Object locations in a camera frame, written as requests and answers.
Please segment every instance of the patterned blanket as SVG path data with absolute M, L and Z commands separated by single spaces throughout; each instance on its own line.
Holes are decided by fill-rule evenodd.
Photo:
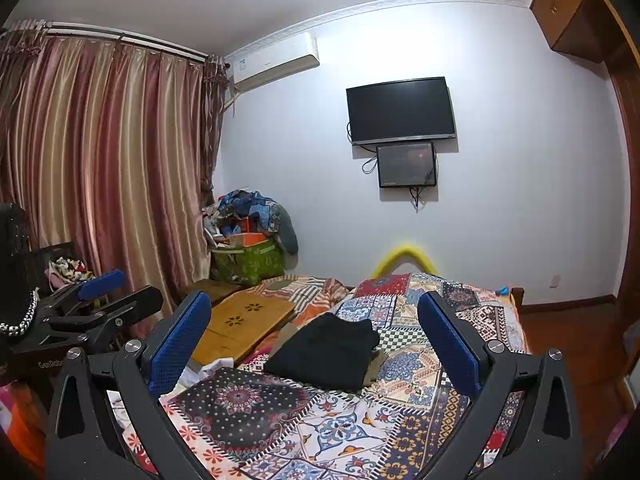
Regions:
M 485 340 L 526 351 L 515 309 L 488 290 L 414 272 L 367 280 L 346 296 L 335 280 L 284 276 L 253 291 L 299 301 L 295 324 L 328 310 L 347 320 L 372 320 L 380 348 L 390 353 L 378 380 L 355 395 L 263 375 L 272 335 L 240 369 L 222 368 L 163 400 L 164 410 L 217 479 L 411 479 L 468 405 L 418 325 L 417 301 L 428 290 L 437 290 Z M 512 394 L 476 468 L 493 461 L 518 401 Z M 124 435 L 153 471 L 133 428 Z

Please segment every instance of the bed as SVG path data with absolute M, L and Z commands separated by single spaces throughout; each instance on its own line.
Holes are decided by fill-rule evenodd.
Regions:
M 293 323 L 333 312 L 370 319 L 389 357 L 378 380 L 357 394 L 323 391 L 262 373 L 277 333 L 236 368 L 220 368 L 161 405 L 214 478 L 259 480 L 411 479 L 460 420 L 468 399 L 453 389 L 417 321 L 418 298 L 437 290 L 485 340 L 514 352 L 527 343 L 514 300 L 421 272 L 366 280 L 348 291 L 337 280 L 285 275 L 252 293 L 295 303 Z M 476 468 L 488 466 L 515 416 L 511 394 Z M 134 428 L 124 439 L 140 465 L 154 472 Z

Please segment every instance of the metal bolt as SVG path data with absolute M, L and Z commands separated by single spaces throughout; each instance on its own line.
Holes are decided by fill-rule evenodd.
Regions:
M 73 348 L 69 349 L 69 351 L 66 353 L 66 357 L 68 359 L 76 359 L 77 357 L 80 356 L 81 353 L 82 353 L 82 349 L 78 348 L 77 346 L 74 346 Z
M 551 357 L 554 361 L 559 361 L 560 359 L 562 359 L 562 352 L 557 348 L 550 348 L 548 354 L 549 357 Z
M 502 341 L 498 341 L 497 339 L 491 339 L 491 341 L 489 341 L 486 345 L 494 354 L 501 354 L 502 352 L 504 352 L 504 343 Z
M 140 350 L 142 346 L 142 342 L 140 339 L 129 339 L 126 343 L 124 343 L 124 349 L 129 353 L 134 353 Z

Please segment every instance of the yellow arch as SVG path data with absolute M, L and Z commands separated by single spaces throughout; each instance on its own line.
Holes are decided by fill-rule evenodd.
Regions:
M 405 255 L 411 256 L 418 263 L 418 265 L 422 269 L 422 272 L 426 272 L 428 274 L 437 274 L 436 268 L 431 263 L 431 260 L 428 259 L 427 255 L 424 254 L 418 247 L 411 244 L 402 244 L 396 247 L 382 259 L 382 261 L 376 267 L 376 270 L 373 271 L 370 279 L 375 280 L 376 278 L 387 274 L 391 268 L 391 265 L 398 258 L 400 258 L 400 256 Z

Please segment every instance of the television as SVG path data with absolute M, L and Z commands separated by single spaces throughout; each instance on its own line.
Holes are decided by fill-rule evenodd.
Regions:
M 436 185 L 436 159 L 431 142 L 379 144 L 380 187 L 425 187 Z
M 347 88 L 352 144 L 455 137 L 443 77 Z

